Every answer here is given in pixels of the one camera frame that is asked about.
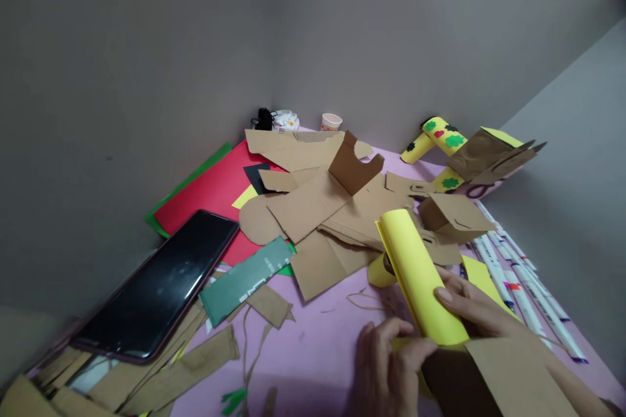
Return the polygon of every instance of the smartphone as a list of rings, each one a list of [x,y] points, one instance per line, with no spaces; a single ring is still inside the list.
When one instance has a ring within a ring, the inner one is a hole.
[[[155,358],[237,231],[236,221],[205,210],[195,212],[87,321],[70,345],[123,362]]]

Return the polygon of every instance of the gray wall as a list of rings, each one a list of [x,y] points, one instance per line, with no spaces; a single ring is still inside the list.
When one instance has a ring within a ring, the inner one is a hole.
[[[613,0],[280,0],[279,11],[278,107],[311,127],[336,112],[396,151],[436,114],[468,135],[498,128],[621,18]]]
[[[502,129],[549,141],[485,205],[626,385],[626,19]]]
[[[0,350],[20,355],[0,388],[40,318],[106,299],[159,242],[143,215],[270,103],[269,2],[0,0]]]

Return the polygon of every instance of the hand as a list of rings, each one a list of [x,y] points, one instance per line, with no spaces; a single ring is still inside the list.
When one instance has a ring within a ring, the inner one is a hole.
[[[554,359],[550,349],[543,345],[537,335],[483,291],[458,275],[436,267],[445,285],[445,288],[435,288],[437,299],[448,311],[465,319],[467,328],[474,325],[483,337],[518,338],[535,348],[545,360]]]
[[[412,332],[413,326],[399,318],[378,327],[370,322],[361,330],[346,417],[416,417],[417,373],[437,345],[414,339],[393,352],[391,341]]]

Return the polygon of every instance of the green paper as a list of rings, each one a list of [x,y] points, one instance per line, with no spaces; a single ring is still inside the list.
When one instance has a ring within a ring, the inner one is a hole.
[[[194,180],[196,180],[200,175],[204,174],[208,169],[212,168],[216,163],[221,161],[224,156],[226,156],[231,150],[230,142],[226,142],[222,145],[220,149],[214,152],[209,158],[203,162],[200,167],[198,167],[195,171],[193,171],[183,182],[178,184],[176,188],[163,200],[161,200],[143,219],[145,222],[156,232],[158,232],[164,238],[168,238],[170,235],[161,227],[157,218],[155,218],[155,213],[165,205],[169,199],[171,199],[178,192],[183,190],[187,185],[191,184]]]
[[[234,391],[229,394],[224,394],[222,396],[222,402],[229,401],[228,406],[222,411],[222,415],[229,416],[232,414],[237,407],[241,404],[241,402],[248,395],[248,390],[246,388],[240,389],[238,391]]]
[[[211,324],[217,326],[278,270],[289,264],[291,249],[282,237],[262,247],[200,292]]]

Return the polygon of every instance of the red paper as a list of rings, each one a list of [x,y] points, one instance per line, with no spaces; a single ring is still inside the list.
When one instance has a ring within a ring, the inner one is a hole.
[[[233,202],[248,188],[250,180],[243,170],[263,162],[269,163],[271,170],[281,168],[261,155],[248,152],[244,140],[221,161],[178,192],[155,213],[156,220],[169,234],[180,228],[198,209],[212,211],[218,215],[239,221],[239,210]],[[246,260],[261,246],[253,244],[241,231],[224,253],[222,261],[234,266]]]

